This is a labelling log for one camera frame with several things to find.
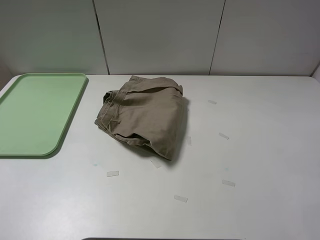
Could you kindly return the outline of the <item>khaki shorts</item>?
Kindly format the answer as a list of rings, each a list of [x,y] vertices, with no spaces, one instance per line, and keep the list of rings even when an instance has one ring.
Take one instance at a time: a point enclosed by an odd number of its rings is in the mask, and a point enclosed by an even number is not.
[[[183,87],[167,77],[131,76],[105,93],[94,123],[113,139],[171,161],[185,110]]]

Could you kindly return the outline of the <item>green plastic tray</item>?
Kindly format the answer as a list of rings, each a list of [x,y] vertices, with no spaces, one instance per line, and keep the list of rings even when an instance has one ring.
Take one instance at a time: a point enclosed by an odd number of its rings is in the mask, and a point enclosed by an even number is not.
[[[83,73],[20,75],[0,98],[0,157],[45,159],[58,152],[88,81]]]

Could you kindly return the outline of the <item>clear tape strip beside shorts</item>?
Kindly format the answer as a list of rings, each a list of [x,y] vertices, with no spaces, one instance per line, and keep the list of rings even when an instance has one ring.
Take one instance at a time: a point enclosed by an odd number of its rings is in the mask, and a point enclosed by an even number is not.
[[[188,137],[186,138],[186,142],[187,142],[187,145],[188,145],[188,146],[191,146],[191,145],[192,145],[192,138],[191,138],[190,136],[188,136]]]

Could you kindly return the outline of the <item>clear tape strip near shorts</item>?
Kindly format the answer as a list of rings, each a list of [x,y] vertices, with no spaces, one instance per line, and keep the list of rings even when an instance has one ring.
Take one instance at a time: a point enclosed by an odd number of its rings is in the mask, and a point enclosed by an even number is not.
[[[153,164],[153,166],[154,166],[156,169],[158,169],[158,168],[160,168],[160,167],[162,166],[162,164],[161,164],[157,159],[155,159],[155,158],[152,158],[152,159],[150,160],[150,162]]]

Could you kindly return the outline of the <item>clear tape strip far right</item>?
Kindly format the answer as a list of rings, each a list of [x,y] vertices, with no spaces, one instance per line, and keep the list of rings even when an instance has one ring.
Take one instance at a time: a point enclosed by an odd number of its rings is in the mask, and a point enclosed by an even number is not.
[[[217,102],[213,101],[213,100],[208,100],[209,103],[213,104],[213,105],[216,105]]]

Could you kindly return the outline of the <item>clear tape strip mid right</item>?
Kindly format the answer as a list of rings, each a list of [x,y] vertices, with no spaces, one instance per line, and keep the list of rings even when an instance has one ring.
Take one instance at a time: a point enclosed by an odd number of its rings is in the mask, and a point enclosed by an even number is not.
[[[225,134],[223,134],[223,133],[221,133],[221,132],[219,132],[218,135],[221,136],[221,137],[223,137],[223,138],[225,138],[225,139],[227,139],[227,140],[230,139],[227,135],[225,135]]]

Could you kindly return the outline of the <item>clear tape strip left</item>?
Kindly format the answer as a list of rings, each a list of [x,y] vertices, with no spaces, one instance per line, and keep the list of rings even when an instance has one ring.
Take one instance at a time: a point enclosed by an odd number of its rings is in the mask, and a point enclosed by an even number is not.
[[[106,173],[106,176],[109,178],[109,177],[115,177],[115,176],[118,176],[119,175],[119,171],[108,171]]]

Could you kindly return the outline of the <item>clear tape strip right front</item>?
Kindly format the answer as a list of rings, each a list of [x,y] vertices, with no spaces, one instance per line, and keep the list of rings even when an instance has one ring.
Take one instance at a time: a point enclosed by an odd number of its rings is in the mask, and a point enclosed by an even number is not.
[[[228,181],[228,180],[225,180],[225,179],[222,180],[222,184],[230,186],[230,187],[235,187],[236,186],[236,184],[234,182]]]

